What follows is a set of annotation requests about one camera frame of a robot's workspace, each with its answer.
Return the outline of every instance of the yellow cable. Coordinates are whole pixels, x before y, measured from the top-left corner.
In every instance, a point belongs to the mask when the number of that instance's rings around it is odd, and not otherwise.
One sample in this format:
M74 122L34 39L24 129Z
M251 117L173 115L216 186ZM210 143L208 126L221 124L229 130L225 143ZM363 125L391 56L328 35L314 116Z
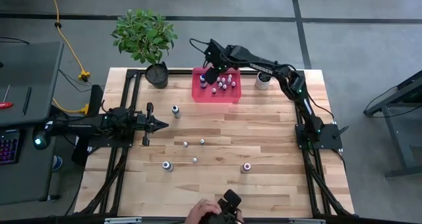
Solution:
M54 1L54 6L55 6L55 12L56 12L56 15L57 15L57 23L60 23L59 7L57 6L57 1L56 0L53 0L53 1ZM67 38L65 37L65 35L63 35L63 33L61 33L60 27L57 26L56 28L59 31L61 37L65 40L67 46L69 46L69 49L71 50L71 52L73 54L73 57L75 57L76 61L78 61L80 69L82 70L81 74L86 74L87 72L85 71L84 67L82 66L82 63L80 63L79 58L76 56L75 52L73 51L71 44L69 43L69 41L67 41Z
M58 108L60 109L60 110L62 110L62 111L64 111L64 112L68 112L68 113L81 113L81 112L83 112L82 110L69 110L69 109L65 109L65 108L63 108L63 107L61 107L59 104L58 104L58 102L57 102L57 100L55 100L54 98L53 98L53 101L54 101L54 103L58 106Z

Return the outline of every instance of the keyboard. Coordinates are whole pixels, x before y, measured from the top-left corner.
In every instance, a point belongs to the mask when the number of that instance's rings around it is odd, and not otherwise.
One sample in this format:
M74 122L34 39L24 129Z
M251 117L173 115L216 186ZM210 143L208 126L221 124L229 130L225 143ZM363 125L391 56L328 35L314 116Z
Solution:
M18 162L18 129L0 131L0 165Z

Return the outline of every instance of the black plant pot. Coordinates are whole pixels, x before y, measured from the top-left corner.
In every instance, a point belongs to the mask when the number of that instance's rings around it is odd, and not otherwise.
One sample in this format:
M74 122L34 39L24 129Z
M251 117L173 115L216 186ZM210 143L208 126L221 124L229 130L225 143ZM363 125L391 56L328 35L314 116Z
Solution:
M156 63L145 70L145 78L157 89L163 89L169 82L169 71L165 62Z

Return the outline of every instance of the small bottle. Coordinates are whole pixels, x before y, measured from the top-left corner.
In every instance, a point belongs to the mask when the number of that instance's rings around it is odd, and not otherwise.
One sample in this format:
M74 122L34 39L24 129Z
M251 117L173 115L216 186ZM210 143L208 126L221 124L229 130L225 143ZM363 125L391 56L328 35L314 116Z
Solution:
M163 162L163 169L165 169L168 172L172 172L173 171L173 165L170 162L165 161L165 162Z
M199 77L199 82L200 82L200 87L202 89L206 88L206 81L205 81L205 77L204 77L203 74Z
M171 112L173 112L174 117L175 117L176 119L180 119L181 114L180 114L179 107L178 107L177 105L173 105L173 107L171 108Z
M249 163L245 163L240 167L241 173L247 173L250 170L251 170L251 164L249 164Z

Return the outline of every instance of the gray floor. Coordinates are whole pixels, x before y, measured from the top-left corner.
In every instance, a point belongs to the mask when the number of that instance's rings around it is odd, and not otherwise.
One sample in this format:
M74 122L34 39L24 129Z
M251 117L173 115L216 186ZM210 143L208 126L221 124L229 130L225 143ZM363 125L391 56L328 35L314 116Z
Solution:
M420 0L299 0L302 16L328 18L421 18ZM62 13L123 14L127 9L152 8L169 16L294 16L291 0L58 0ZM0 0L0 11L54 13L51 0ZM0 35L31 43L61 40L54 20L0 19ZM63 20L63 32L91 82L105 84L110 67L139 67L128 55L112 47L113 21ZM166 58L169 67L197 67L202 55L189 38L221 44L241 44L256 55L303 68L295 23L283 22L173 22L179 34ZM347 179L355 212L362 217L422 223L422 176L386 180L384 173L400 168L385 122L367 119L368 101L421 70L422 24L305 24L313 69L322 69L328 97L339 125L349 125L342 135ZM76 77L78 65L66 48L62 70ZM69 109L82 107L89 93L76 92L63 78L55 97ZM66 95L73 94L76 99ZM411 117L398 117L405 121ZM0 207L0 219L63 215L78 182L80 167L70 160L71 148L57 153L65 158L52 190L63 196L54 203L26 203Z

